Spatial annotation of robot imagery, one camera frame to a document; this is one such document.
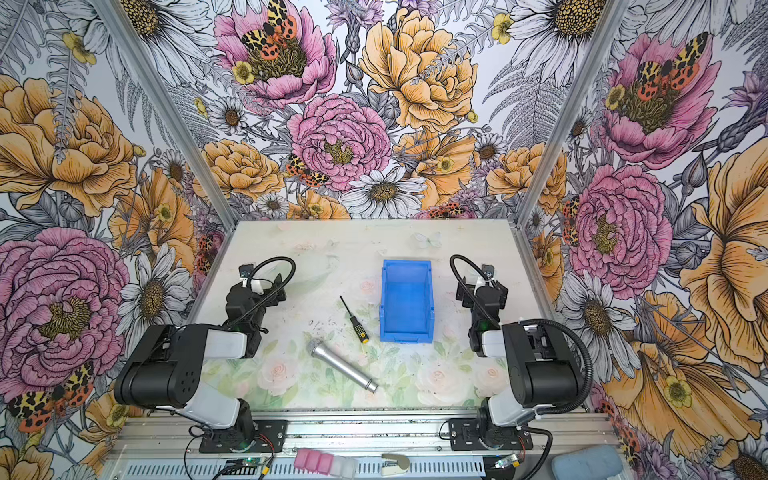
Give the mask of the black yellow screwdriver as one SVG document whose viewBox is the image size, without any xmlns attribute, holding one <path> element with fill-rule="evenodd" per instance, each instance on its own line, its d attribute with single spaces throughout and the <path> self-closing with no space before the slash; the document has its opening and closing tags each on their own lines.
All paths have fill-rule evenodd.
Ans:
<svg viewBox="0 0 768 480">
<path fill-rule="evenodd" d="M 343 306 L 345 307 L 345 309 L 346 309 L 346 311 L 347 311 L 347 313 L 349 315 L 349 320 L 351 322 L 351 325 L 352 325 L 352 328 L 353 328 L 353 331 L 354 331 L 356 337 L 358 338 L 358 340 L 360 341 L 361 344 L 368 343 L 369 342 L 369 336 L 368 336 L 365 328 L 363 327 L 362 323 L 358 320 L 356 315 L 348 307 L 348 305 L 347 305 L 346 301 L 344 300 L 344 298 L 342 296 L 339 296 L 339 299 L 341 300 Z"/>
</svg>

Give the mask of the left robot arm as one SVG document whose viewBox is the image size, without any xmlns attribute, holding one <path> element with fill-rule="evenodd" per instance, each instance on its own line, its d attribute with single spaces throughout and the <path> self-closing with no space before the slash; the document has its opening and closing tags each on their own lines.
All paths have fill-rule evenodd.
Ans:
<svg viewBox="0 0 768 480">
<path fill-rule="evenodd" d="M 191 420 L 213 445 L 244 452 L 258 438 L 248 402 L 228 397 L 201 379 L 208 360 L 255 356 L 268 333 L 266 310 L 286 299 L 285 288 L 296 272 L 286 256 L 269 258 L 230 288 L 227 318 L 221 324 L 147 328 L 115 380 L 118 403 L 163 410 Z"/>
</svg>

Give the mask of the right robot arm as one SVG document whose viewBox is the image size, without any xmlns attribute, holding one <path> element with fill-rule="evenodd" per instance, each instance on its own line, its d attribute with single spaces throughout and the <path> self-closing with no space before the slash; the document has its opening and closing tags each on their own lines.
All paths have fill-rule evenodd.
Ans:
<svg viewBox="0 0 768 480">
<path fill-rule="evenodd" d="M 531 442 L 529 424 L 581 406 L 593 382 L 589 350 L 572 329 L 549 319 L 504 323 L 500 314 L 508 289 L 491 266 L 479 267 L 455 254 L 449 265 L 457 279 L 456 300 L 471 315 L 468 340 L 482 358 L 502 359 L 506 386 L 484 398 L 473 419 L 448 421 L 454 451 L 522 450 Z"/>
</svg>

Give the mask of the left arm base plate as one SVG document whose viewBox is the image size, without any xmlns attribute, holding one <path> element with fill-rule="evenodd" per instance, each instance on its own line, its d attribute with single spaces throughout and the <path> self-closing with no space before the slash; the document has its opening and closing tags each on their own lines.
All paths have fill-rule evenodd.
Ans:
<svg viewBox="0 0 768 480">
<path fill-rule="evenodd" d="M 205 434 L 199 446 L 202 454 L 280 453 L 287 436 L 285 420 L 257 420 L 246 433 L 235 427 Z"/>
</svg>

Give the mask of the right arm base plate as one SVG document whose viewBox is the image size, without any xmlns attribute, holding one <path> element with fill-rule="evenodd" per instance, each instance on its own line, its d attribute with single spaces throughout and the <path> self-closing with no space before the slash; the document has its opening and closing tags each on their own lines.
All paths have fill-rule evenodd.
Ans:
<svg viewBox="0 0 768 480">
<path fill-rule="evenodd" d="M 514 427 L 481 424 L 477 418 L 451 418 L 447 438 L 452 451 L 522 451 L 533 448 L 532 437 Z"/>
</svg>

